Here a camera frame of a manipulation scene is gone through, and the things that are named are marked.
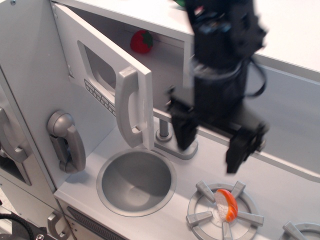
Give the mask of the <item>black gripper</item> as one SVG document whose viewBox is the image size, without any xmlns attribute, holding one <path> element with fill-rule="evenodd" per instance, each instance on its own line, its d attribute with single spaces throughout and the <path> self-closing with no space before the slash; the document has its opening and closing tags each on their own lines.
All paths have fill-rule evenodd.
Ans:
<svg viewBox="0 0 320 240">
<path fill-rule="evenodd" d="M 230 138 L 226 152 L 226 173 L 236 174 L 247 158 L 264 144 L 268 124 L 249 110 L 245 98 L 256 98 L 266 88 L 267 76 L 256 67 L 262 81 L 255 92 L 246 92 L 248 67 L 222 73 L 194 68 L 193 87 L 171 87 L 167 110 L 178 147 L 186 150 L 195 140 L 197 127 L 202 126 Z"/>
</svg>

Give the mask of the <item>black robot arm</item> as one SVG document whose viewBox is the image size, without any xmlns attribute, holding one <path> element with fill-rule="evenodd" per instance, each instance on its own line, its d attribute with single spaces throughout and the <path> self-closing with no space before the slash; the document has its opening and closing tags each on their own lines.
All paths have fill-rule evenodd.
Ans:
<svg viewBox="0 0 320 240">
<path fill-rule="evenodd" d="M 262 84 L 247 92 L 249 65 L 263 47 L 266 31 L 259 25 L 251 0 L 187 0 L 184 3 L 194 33 L 190 58 L 191 87 L 172 87 L 167 110 L 181 150 L 195 140 L 202 126 L 229 138 L 226 171 L 240 165 L 264 146 L 269 126 L 250 111 L 244 100 L 260 96 L 267 76 L 260 67 Z"/>
</svg>

